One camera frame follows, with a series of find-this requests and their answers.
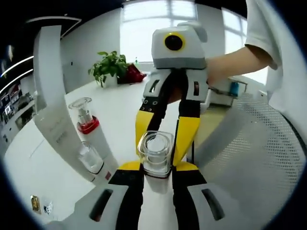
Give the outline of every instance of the green leaves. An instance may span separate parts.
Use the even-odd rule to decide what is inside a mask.
[[[117,55],[117,51],[98,52],[102,56],[102,60],[93,64],[88,70],[89,75],[93,75],[98,83],[105,82],[107,75],[112,77],[117,76],[123,78],[126,76],[128,65],[126,63],[126,56],[121,54]]]

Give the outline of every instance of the potted plant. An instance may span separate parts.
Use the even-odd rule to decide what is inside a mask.
[[[118,78],[124,78],[128,65],[125,55],[117,55],[116,51],[98,52],[102,60],[93,64],[88,70],[89,75],[93,75],[95,80],[100,83],[101,87],[117,86]]]

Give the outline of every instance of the camera lens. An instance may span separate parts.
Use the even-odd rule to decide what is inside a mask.
[[[165,39],[165,46],[173,51],[180,50],[183,46],[183,41],[176,35],[170,35]]]

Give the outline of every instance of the white desk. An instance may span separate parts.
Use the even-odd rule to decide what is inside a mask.
[[[65,95],[67,105],[81,97],[92,98],[93,115],[99,119],[119,164],[137,159],[135,117],[142,104],[145,82],[102,89],[93,81]],[[70,115],[75,124],[74,111],[70,110]],[[168,106],[160,130],[174,133],[177,116],[178,103],[173,103]],[[31,210],[31,195],[46,197],[53,202],[55,219],[58,220],[69,216],[74,203],[94,188],[51,148],[33,120],[14,138],[4,163],[9,179],[25,206]],[[51,221],[46,215],[30,213],[41,223]]]

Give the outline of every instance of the small card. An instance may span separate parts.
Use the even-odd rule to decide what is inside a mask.
[[[42,214],[40,209],[40,203],[39,198],[35,195],[31,196],[31,204],[32,204],[32,210],[36,212],[37,214]]]

